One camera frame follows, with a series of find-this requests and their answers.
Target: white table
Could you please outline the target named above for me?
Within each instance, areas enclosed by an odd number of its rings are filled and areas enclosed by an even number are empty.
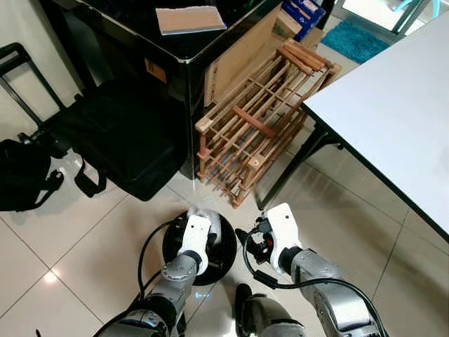
[[[449,12],[305,105],[315,131],[268,202],[317,149],[342,143],[449,242]]]

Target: blue mat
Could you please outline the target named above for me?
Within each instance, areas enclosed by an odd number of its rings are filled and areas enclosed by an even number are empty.
[[[361,64],[387,49],[389,44],[349,21],[340,22],[321,43]]]

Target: black table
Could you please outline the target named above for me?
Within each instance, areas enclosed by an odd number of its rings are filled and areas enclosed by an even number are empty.
[[[64,11],[71,11],[95,32],[127,48],[132,53],[162,67],[176,81],[184,105],[187,129],[187,160],[181,173],[194,179],[196,133],[192,126],[203,112],[204,74],[206,68],[266,16],[281,0],[39,0],[60,43],[67,52],[84,89],[95,88],[92,75],[76,47],[65,21]],[[214,5],[228,29],[163,37],[155,8]]]

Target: cable connector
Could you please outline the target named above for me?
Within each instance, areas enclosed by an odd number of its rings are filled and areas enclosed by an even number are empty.
[[[257,228],[257,231],[261,233],[270,233],[273,230],[268,219],[261,220],[255,227]]]

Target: tile floor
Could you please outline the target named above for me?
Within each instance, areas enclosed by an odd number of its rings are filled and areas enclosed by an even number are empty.
[[[356,64],[325,46],[319,53],[350,71]],[[273,165],[264,195],[311,129]],[[176,174],[149,202],[113,184],[88,199],[72,182],[79,158],[54,161],[67,176],[40,209],[0,213],[0,336],[89,337],[124,310],[138,292],[138,254],[147,235],[191,203],[214,209],[234,227],[249,229],[259,215],[250,196],[234,210],[208,185]],[[338,263],[347,280],[376,304],[391,337],[449,336],[449,246],[345,150],[327,146],[302,165],[273,204],[288,202],[300,238]],[[161,267],[161,238],[147,254],[145,274]],[[299,291],[272,291],[250,278],[241,250],[218,283],[196,287],[186,305],[187,336],[235,336],[234,289],[249,283],[277,299],[322,337],[314,310]]]

